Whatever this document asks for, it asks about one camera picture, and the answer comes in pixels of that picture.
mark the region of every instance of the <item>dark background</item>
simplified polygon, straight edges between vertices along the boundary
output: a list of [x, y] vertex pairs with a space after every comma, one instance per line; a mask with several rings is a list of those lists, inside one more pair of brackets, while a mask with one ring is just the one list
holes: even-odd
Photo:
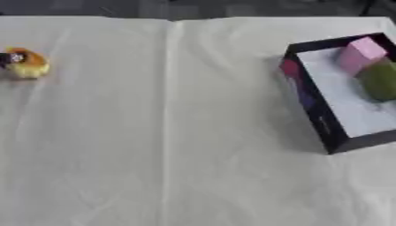
[[[370, 0], [0, 0], [5, 15], [94, 15], [209, 19], [234, 16], [358, 16]], [[396, 19], [396, 3], [376, 0], [369, 16]]]

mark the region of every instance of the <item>green ball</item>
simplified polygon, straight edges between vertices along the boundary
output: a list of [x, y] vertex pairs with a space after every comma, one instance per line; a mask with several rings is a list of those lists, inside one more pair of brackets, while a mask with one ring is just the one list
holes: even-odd
[[357, 78], [374, 100], [387, 102], [396, 99], [396, 65], [389, 59], [362, 69]]

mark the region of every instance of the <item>black box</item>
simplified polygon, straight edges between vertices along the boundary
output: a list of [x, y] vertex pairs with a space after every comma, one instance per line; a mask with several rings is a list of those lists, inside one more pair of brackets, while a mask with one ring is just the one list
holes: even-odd
[[[317, 81], [315, 82], [314, 80], [315, 77], [308, 73], [307, 68], [304, 66], [305, 63], [303, 63], [299, 57], [301, 56], [299, 54], [303, 52], [343, 48], [351, 41], [363, 37], [370, 37], [377, 44], [382, 46], [388, 52], [387, 57], [393, 62], [396, 62], [396, 46], [384, 34], [378, 33], [291, 44], [280, 65], [286, 77], [288, 79], [293, 79], [296, 89], [298, 90], [297, 94], [299, 95], [301, 105], [329, 154], [396, 141], [396, 127], [394, 129], [376, 131], [370, 134], [351, 136], [347, 131], [346, 125], [340, 122], [339, 113], [334, 112], [334, 105], [328, 102], [328, 98], [326, 101], [323, 90], [320, 90]], [[359, 117], [360, 112], [350, 112], [350, 114], [355, 114], [355, 116]]]

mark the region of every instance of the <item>table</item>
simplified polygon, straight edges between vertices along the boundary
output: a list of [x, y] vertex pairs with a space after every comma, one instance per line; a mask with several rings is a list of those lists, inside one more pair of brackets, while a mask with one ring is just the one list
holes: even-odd
[[385, 18], [2, 17], [49, 57], [0, 83], [5, 226], [393, 225], [395, 144], [325, 155], [278, 83], [289, 43]]

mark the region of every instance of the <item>pink block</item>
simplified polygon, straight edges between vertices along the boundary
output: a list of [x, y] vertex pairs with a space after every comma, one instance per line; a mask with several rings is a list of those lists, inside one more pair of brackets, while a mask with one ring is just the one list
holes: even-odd
[[349, 43], [342, 50], [337, 63], [355, 76], [362, 68], [381, 60], [386, 54], [385, 49], [366, 37]]

